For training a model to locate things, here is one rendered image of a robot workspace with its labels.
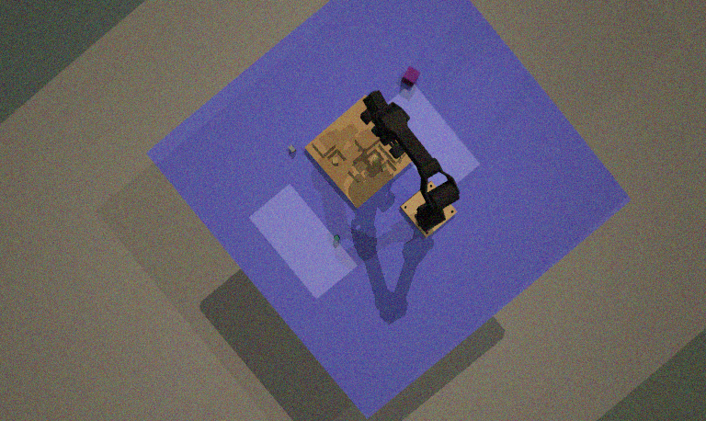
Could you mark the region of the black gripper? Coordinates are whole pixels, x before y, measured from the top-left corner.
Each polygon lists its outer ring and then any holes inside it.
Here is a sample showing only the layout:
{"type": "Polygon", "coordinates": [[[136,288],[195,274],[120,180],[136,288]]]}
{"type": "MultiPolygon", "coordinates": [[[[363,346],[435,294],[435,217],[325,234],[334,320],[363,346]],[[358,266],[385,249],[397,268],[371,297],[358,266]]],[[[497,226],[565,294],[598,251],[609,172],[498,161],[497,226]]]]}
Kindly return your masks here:
{"type": "MultiPolygon", "coordinates": [[[[369,110],[368,110],[368,109],[365,109],[365,110],[360,114],[360,118],[364,121],[364,123],[365,123],[366,125],[368,125],[368,124],[371,122],[371,116],[370,116],[369,110]]],[[[390,144],[390,146],[391,146],[392,148],[389,150],[389,152],[390,152],[390,154],[391,154],[395,159],[398,159],[402,154],[405,153],[404,149],[401,147],[401,145],[400,145],[396,140],[392,140],[392,139],[389,138],[388,136],[383,136],[382,134],[380,134],[379,129],[378,129],[376,126],[374,126],[374,127],[371,129],[371,131],[374,133],[374,135],[375,135],[376,137],[380,137],[380,142],[381,142],[384,146],[386,146],[388,143],[390,144]],[[393,146],[393,144],[394,144],[394,146],[393,146]]]]}

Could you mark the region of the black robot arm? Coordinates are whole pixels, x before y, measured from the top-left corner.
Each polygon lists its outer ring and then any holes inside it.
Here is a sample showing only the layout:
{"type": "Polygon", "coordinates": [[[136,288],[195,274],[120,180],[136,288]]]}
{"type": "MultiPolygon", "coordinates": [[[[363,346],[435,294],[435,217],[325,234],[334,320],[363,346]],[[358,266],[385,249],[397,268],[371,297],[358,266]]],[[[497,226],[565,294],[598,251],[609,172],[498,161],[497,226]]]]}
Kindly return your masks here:
{"type": "Polygon", "coordinates": [[[407,122],[410,117],[403,108],[394,102],[387,104],[380,90],[371,92],[363,102],[380,134],[398,141],[421,176],[420,192],[426,203],[416,209],[418,226],[426,232],[446,221],[443,209],[460,199],[460,191],[453,176],[442,170],[439,161],[429,154],[409,129],[407,122]],[[448,181],[427,192],[428,178],[438,172],[446,176],[448,181]]]}

